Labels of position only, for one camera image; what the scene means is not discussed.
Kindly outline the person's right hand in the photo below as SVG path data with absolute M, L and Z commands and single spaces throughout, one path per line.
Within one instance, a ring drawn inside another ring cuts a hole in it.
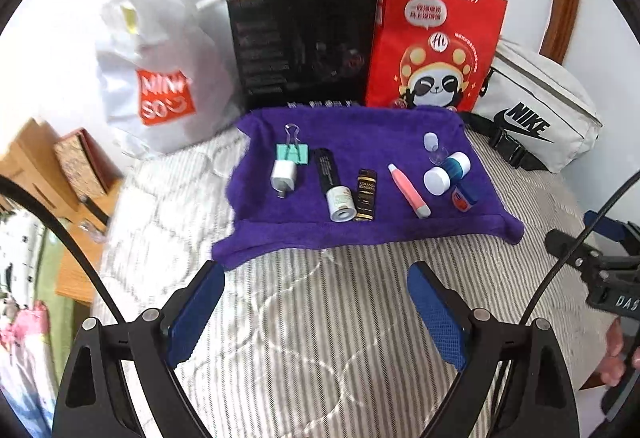
M 605 343 L 605 354 L 597 367 L 597 373 L 604 385 L 615 387 L 626 371 L 625 359 L 622 356 L 624 334 L 620 318 L 616 318 L 606 331 Z

